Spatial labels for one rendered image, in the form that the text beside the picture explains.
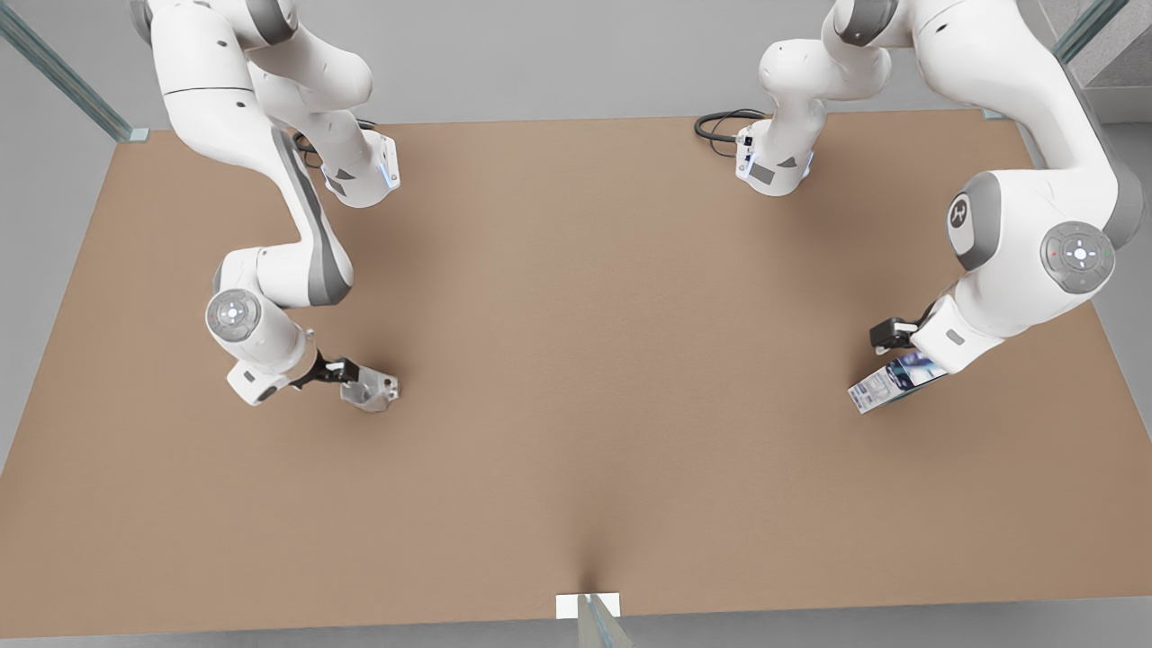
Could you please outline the white box with blue print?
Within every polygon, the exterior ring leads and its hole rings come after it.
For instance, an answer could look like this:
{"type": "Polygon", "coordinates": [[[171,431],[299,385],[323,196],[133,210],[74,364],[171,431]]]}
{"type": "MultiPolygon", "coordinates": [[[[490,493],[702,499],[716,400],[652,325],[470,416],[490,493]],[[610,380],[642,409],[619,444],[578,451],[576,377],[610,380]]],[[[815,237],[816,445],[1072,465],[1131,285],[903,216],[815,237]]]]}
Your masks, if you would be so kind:
{"type": "Polygon", "coordinates": [[[848,389],[848,394],[863,414],[899,401],[947,374],[922,351],[911,351],[869,374],[848,389]]]}

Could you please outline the grey metal bracket part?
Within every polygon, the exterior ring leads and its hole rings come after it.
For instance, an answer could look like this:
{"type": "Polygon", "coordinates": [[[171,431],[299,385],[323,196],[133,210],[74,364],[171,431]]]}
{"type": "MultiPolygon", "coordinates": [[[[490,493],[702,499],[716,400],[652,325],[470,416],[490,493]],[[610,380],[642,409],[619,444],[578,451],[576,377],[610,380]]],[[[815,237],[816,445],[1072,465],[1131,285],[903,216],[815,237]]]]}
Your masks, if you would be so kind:
{"type": "Polygon", "coordinates": [[[399,397],[400,383],[395,376],[377,372],[370,366],[343,366],[343,382],[340,386],[342,401],[361,410],[387,410],[399,397]]]}

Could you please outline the silver frame post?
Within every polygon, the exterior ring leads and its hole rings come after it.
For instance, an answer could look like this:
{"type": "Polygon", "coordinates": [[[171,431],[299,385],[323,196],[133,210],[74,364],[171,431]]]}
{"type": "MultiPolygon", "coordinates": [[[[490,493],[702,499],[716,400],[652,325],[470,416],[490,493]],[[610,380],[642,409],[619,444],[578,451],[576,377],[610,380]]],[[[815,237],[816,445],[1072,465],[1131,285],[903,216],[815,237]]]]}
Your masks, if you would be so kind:
{"type": "Polygon", "coordinates": [[[1017,0],[1100,122],[1152,122],[1152,0],[1017,0]]]}
{"type": "Polygon", "coordinates": [[[111,140],[116,143],[147,142],[147,128],[128,123],[5,0],[0,0],[0,36],[111,140]]]}
{"type": "Polygon", "coordinates": [[[575,619],[579,648],[636,648],[620,625],[617,593],[558,594],[556,619],[575,619]]]}

